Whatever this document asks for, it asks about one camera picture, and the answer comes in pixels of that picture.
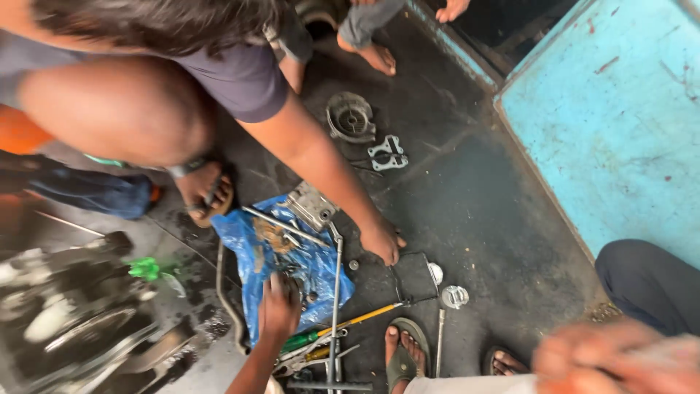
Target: grey pants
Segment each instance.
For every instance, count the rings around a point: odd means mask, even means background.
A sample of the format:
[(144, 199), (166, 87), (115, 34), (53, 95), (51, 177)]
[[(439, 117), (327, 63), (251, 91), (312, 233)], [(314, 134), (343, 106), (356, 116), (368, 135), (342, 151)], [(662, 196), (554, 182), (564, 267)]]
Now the grey pants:
[[(340, 37), (353, 48), (364, 48), (372, 43), (375, 30), (386, 25), (406, 3), (406, 0), (377, 0), (375, 4), (352, 6), (340, 25)], [(279, 45), (287, 56), (301, 63), (307, 63), (314, 54), (311, 34), (304, 28), (293, 8), (284, 15)]]

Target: orange cloth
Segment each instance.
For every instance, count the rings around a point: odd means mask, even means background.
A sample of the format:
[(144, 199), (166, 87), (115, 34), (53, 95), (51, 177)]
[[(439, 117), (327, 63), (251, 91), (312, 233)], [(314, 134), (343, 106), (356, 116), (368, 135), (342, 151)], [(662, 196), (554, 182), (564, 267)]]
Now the orange cloth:
[(53, 140), (19, 109), (0, 104), (0, 149), (13, 154), (32, 154)]

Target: dark trousers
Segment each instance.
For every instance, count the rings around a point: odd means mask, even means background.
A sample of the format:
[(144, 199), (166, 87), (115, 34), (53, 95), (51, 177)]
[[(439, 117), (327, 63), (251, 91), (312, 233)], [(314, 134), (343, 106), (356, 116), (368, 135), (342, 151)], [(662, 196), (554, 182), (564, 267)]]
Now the dark trousers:
[(665, 335), (700, 335), (700, 271), (643, 240), (607, 244), (596, 271), (626, 315)]

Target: long dark hair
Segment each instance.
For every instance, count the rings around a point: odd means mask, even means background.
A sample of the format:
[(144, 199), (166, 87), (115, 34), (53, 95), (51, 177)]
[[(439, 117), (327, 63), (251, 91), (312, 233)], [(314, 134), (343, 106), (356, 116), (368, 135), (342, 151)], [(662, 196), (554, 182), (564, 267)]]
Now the long dark hair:
[(108, 40), (166, 56), (265, 40), (279, 31), (282, 0), (32, 0), (34, 20), (57, 35)]

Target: jeans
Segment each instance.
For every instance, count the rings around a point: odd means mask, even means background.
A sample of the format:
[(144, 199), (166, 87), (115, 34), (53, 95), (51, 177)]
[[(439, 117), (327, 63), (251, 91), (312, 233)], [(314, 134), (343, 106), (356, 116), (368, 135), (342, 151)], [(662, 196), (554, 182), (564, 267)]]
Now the jeans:
[[(365, 48), (372, 43), (374, 32), (401, 11), (405, 3), (406, 0), (377, 0), (375, 4), (352, 6), (338, 34), (353, 48)], [(314, 42), (294, 8), (287, 8), (277, 39), (287, 56), (305, 64), (311, 60)]]
[(607, 244), (596, 271), (624, 314), (662, 334), (700, 335), (700, 271), (643, 240)]

